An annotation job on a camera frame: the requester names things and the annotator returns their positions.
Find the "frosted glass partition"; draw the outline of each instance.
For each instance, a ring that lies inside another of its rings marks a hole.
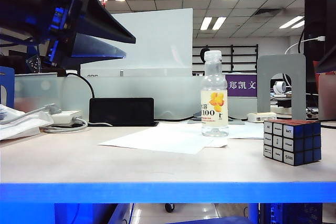
[[[126,52],[124,59],[81,65],[83,76],[191,76],[193,11],[160,10],[113,14],[136,37],[135,44],[103,41]]]
[[[96,97],[152,97],[156,119],[182,119],[200,110],[202,77],[88,77]],[[82,110],[88,119],[91,91],[75,76],[16,76],[15,107],[29,111],[47,103]]]

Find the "white desk surface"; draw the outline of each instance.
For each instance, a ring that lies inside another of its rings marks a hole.
[[[0,201],[336,202],[334,130],[322,129],[322,161],[297,167],[263,157],[262,140],[229,140],[197,155],[97,145],[144,129],[1,141]]]

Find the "plastic water bottle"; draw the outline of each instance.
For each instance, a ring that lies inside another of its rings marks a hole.
[[[222,74],[222,52],[205,53],[205,76],[201,90],[202,134],[227,136],[227,82]]]

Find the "paper sheet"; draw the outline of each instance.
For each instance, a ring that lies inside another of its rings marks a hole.
[[[253,139],[263,139],[264,138],[264,124],[263,123],[249,123],[245,122],[244,125],[229,125],[229,136],[227,137],[214,137],[214,140],[208,144],[206,147],[220,148],[223,147],[224,139],[233,138],[253,138]]]
[[[200,124],[159,123],[158,126],[148,130],[109,140],[99,145],[196,154],[212,140],[212,137],[202,136]]]
[[[109,140],[99,145],[151,151],[196,154],[204,147],[222,147],[228,138],[263,138],[264,125],[246,122],[229,125],[228,137],[204,137],[200,123],[159,123],[158,126]]]

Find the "white paper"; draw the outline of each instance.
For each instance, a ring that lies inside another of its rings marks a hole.
[[[196,154],[213,140],[201,134],[200,124],[159,123],[148,130],[133,133],[99,145],[151,151]]]
[[[264,124],[245,122],[243,125],[229,124],[229,135],[227,137],[214,137],[213,141],[206,147],[220,148],[225,145],[227,139],[243,138],[243,139],[263,139]]]
[[[29,115],[12,123],[0,125],[0,141],[40,133],[39,127],[53,124],[51,116],[43,111]]]

